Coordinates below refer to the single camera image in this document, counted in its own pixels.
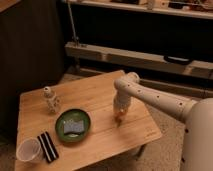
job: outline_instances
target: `black and white striped object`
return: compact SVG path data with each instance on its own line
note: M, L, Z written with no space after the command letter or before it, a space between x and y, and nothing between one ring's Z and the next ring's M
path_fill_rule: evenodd
M59 157L58 152L56 151L56 148L55 148L48 132L44 132L41 135L39 135L38 140L41 143L41 147L43 149L45 158L48 163L53 162L54 160L56 160Z

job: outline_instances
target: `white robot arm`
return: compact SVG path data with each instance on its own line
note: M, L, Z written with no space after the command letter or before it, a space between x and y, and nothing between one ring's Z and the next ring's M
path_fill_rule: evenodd
M139 76L129 73L115 80L116 120L121 122L131 97L158 108L185 123L181 171L213 171L213 98L201 101L139 85Z

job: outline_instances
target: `green bowl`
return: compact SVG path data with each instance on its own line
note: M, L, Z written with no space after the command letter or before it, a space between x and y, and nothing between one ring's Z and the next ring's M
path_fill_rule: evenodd
M82 121L84 124L84 132L81 134L64 134L64 123L72 120L74 122ZM55 123L55 131L58 138L63 142L78 142L85 138L90 128L89 115L81 109L70 109L63 112Z

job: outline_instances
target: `paper cup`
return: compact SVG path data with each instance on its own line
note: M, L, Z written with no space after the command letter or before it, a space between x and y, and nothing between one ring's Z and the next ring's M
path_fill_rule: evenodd
M37 138L24 140L17 148L16 157L22 162L41 162L44 155L39 140Z

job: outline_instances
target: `dark cabinet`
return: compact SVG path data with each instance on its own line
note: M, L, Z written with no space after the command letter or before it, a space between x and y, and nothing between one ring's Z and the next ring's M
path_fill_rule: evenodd
M57 83L64 56L55 0L22 0L0 13L0 134L15 139L20 93Z

